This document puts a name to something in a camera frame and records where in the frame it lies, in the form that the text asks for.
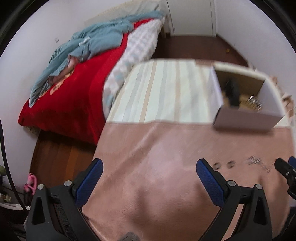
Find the white cardboard box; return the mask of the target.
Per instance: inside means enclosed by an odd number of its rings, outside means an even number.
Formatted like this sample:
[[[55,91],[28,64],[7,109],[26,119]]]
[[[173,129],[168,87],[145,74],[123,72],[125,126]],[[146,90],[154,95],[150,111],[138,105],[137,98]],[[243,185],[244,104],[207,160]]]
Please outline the white cardboard box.
[[[225,84],[234,79],[240,90],[240,106],[230,106]],[[280,93],[271,78],[251,68],[217,62],[207,83],[209,115],[221,130],[269,132],[285,116]]]

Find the pink toy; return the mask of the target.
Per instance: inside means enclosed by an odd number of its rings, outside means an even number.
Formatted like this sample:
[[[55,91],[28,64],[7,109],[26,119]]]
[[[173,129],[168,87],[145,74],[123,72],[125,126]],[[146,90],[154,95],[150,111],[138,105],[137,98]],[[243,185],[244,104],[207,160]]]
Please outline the pink toy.
[[[35,194],[37,189],[37,177],[33,173],[29,173],[26,184],[23,186],[25,192]]]

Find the brown checkered cloth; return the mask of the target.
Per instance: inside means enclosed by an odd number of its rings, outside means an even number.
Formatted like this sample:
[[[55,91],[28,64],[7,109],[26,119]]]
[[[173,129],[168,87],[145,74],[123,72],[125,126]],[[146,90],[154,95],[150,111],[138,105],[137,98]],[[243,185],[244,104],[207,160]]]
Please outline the brown checkered cloth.
[[[271,80],[273,81],[274,85],[278,89],[280,93],[280,97],[282,100],[282,103],[285,107],[286,113],[288,114],[289,118],[292,118],[295,115],[295,102],[292,98],[292,95],[284,92],[278,82],[278,78],[276,76],[272,76]]]

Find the red blanket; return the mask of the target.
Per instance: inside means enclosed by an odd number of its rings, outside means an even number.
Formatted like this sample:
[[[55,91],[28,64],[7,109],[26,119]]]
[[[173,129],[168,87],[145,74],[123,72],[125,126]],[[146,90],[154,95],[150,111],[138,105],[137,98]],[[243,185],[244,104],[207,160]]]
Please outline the red blanket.
[[[117,48],[75,66],[70,76],[47,90],[33,105],[26,102],[18,124],[97,144],[105,118],[102,107],[106,78],[126,49],[124,34]]]

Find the pink striped table cloth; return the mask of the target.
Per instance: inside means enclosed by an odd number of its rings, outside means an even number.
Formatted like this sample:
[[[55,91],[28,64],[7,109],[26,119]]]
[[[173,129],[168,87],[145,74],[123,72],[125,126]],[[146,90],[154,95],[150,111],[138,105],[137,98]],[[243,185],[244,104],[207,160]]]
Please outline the pink striped table cloth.
[[[197,176],[201,158],[241,186],[261,184],[273,235],[282,230],[290,199],[273,164],[295,152],[293,118],[285,110],[265,133],[215,129],[207,96],[213,64],[156,59],[132,68],[94,154],[102,177],[82,208],[100,240],[128,232],[141,240],[199,239],[219,209]]]

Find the teal quilt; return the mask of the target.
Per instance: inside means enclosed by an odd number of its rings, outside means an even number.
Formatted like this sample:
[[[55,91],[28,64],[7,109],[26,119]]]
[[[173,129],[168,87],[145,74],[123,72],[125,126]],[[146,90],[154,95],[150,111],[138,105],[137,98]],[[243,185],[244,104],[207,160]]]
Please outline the teal quilt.
[[[50,89],[49,79],[58,76],[75,57],[80,62],[121,45],[124,34],[132,32],[134,23],[146,19],[162,19],[162,11],[151,11],[139,15],[130,15],[114,20],[99,22],[72,35],[71,39],[60,45],[39,78],[35,81],[29,98],[29,107],[33,107],[40,95]]]

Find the white door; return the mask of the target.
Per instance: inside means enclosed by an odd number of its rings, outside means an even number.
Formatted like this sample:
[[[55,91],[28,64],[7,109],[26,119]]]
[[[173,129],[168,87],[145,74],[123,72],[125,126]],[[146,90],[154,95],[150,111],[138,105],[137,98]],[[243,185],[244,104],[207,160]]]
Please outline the white door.
[[[166,1],[173,36],[216,35],[215,1]]]

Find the checkered bed sheet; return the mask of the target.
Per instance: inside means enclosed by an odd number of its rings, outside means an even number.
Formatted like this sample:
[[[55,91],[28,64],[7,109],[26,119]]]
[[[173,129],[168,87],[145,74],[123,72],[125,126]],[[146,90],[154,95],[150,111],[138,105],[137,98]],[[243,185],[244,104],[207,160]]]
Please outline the checkered bed sheet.
[[[133,66],[152,57],[164,23],[165,18],[152,19],[128,34],[126,49],[104,83],[102,108],[105,118],[108,118],[112,104]]]

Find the striped pillow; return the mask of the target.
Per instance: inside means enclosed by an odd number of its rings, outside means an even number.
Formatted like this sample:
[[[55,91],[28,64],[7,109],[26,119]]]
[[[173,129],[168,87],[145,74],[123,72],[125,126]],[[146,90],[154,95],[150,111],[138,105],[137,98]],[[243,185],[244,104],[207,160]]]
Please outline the striped pillow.
[[[107,9],[84,22],[84,26],[88,27],[92,24],[104,21],[110,21],[130,15],[139,15],[151,11],[166,12],[163,1],[127,1],[125,3]]]

